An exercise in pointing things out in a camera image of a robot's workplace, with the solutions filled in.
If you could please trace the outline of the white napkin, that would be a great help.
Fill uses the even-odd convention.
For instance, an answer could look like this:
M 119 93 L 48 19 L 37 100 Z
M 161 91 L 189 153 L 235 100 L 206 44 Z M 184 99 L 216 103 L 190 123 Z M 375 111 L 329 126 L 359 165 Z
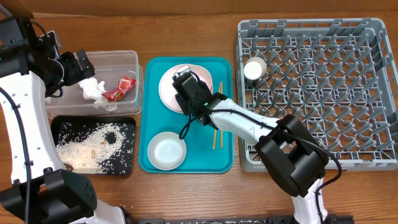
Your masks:
M 94 100 L 94 108 L 104 108 L 106 111 L 114 111 L 117 109 L 116 105 L 108 104 L 108 100 L 103 96 L 106 92 L 104 88 L 105 81 L 98 82 L 96 78 L 90 77 L 78 82 L 83 89 L 83 98 L 85 100 Z

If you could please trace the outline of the large white plate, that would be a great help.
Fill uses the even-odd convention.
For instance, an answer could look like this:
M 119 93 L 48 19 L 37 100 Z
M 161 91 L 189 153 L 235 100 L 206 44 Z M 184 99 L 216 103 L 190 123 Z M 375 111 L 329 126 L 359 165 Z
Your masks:
M 162 78 L 160 79 L 159 82 L 159 96 L 163 104 L 170 110 L 177 112 L 177 113 L 183 113 L 181 108 L 179 107 L 177 100 L 175 99 L 175 95 L 177 94 L 177 91 L 175 88 L 172 86 L 173 80 L 173 74 L 175 69 L 181 64 L 175 65 L 168 69 L 163 75 Z

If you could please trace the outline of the small pink bowl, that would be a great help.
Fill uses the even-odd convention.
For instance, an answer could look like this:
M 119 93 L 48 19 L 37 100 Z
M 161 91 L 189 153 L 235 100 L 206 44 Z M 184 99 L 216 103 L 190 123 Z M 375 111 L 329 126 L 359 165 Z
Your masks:
M 199 79 L 201 81 L 204 81 L 207 84 L 207 87 L 210 89 L 210 91 L 213 92 L 213 79 L 210 72 L 207 69 L 205 69 L 202 66 L 194 64 L 181 64 L 175 69 L 175 71 L 184 65 L 188 65 L 191 68 L 192 72 L 196 73 Z

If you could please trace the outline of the red foil snack wrapper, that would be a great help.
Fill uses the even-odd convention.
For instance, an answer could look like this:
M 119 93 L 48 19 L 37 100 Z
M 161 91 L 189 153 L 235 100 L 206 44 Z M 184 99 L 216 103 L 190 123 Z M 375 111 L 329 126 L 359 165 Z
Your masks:
M 120 100 L 135 84 L 135 79 L 123 76 L 114 90 L 106 91 L 102 96 L 110 103 L 116 102 Z

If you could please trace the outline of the grey bowl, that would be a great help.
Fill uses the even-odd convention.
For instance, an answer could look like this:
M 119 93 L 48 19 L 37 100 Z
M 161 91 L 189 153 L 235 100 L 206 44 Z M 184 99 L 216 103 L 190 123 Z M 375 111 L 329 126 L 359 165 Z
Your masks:
M 187 155 L 187 146 L 179 135 L 162 132 L 154 136 L 147 147 L 150 163 L 159 170 L 173 170 L 180 166 Z

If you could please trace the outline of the cream ceramic cup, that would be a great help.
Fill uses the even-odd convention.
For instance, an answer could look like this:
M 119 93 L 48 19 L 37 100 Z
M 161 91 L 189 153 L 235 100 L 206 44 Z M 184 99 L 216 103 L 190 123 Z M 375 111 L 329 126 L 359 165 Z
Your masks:
M 251 57 L 244 64 L 244 76 L 248 80 L 257 80 L 267 72 L 267 63 L 263 58 Z

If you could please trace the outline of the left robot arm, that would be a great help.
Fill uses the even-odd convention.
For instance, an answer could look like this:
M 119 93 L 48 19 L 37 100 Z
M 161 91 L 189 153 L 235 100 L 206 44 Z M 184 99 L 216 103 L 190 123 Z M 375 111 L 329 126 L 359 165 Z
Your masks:
M 12 152 L 12 185 L 1 192 L 1 205 L 26 223 L 133 223 L 58 155 L 45 100 L 95 69 L 84 50 L 62 54 L 55 33 L 37 35 L 37 27 L 26 18 L 1 21 L 1 106 Z

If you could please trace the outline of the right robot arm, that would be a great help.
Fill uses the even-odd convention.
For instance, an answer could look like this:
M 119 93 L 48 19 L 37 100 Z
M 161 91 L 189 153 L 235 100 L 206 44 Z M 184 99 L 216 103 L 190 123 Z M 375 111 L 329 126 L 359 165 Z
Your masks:
M 293 115 L 259 115 L 222 93 L 211 93 L 193 72 L 175 73 L 175 98 L 189 122 L 231 132 L 254 145 L 273 181 L 292 197 L 297 223 L 325 223 L 323 177 L 329 157 Z

